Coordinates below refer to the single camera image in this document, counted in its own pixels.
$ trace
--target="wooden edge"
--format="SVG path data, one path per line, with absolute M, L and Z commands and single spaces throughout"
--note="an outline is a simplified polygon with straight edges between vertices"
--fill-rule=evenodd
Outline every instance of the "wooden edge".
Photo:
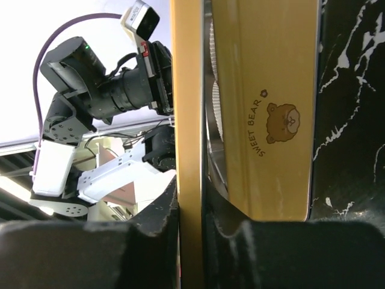
M 202 3 L 171 0 L 180 267 L 183 288 L 204 288 L 200 201 Z

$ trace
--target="metal bracket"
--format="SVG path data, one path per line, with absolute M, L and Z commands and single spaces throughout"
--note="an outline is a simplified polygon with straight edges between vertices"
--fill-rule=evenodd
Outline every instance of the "metal bracket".
M 144 143 L 139 142 L 124 155 L 82 173 L 78 181 L 78 197 L 94 204 L 126 184 L 159 173 L 151 164 L 142 161 L 145 153 Z
M 31 199 L 28 203 L 38 208 L 46 207 L 53 209 L 55 213 L 67 217 L 81 217 L 88 214 L 88 207 L 84 204 L 60 198 L 55 199 L 57 200 Z

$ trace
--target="black marble surface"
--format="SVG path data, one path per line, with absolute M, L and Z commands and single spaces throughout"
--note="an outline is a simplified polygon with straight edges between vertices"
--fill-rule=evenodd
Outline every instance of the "black marble surface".
M 324 0 L 309 219 L 385 232 L 385 0 Z

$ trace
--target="white ceiling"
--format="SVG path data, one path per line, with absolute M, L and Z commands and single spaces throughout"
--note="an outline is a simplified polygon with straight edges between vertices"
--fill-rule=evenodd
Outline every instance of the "white ceiling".
M 47 38 L 64 22 L 77 16 L 97 12 L 122 14 L 134 0 L 34 0 L 11 1 L 2 4 L 0 32 L 0 145 L 37 137 L 38 123 L 32 94 L 32 70 L 37 54 Z M 168 0 L 146 0 L 160 15 L 161 21 L 150 40 L 159 40 L 171 50 L 170 3 Z M 83 36 L 109 72 L 116 62 L 135 45 L 114 19 L 89 20 L 63 32 L 51 48 L 73 37 Z M 53 87 L 39 74 L 38 92 L 43 116 L 55 93 Z M 116 124 L 130 124 L 155 119 L 154 111 L 143 108 L 114 119 Z M 104 124 L 95 122 L 96 126 Z

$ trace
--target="bear logo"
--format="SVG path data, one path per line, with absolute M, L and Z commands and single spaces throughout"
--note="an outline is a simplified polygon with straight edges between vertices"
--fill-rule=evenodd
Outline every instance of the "bear logo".
M 276 105 L 270 103 L 267 106 L 269 117 L 267 118 L 267 143 L 291 140 L 300 127 L 300 113 L 295 105 Z

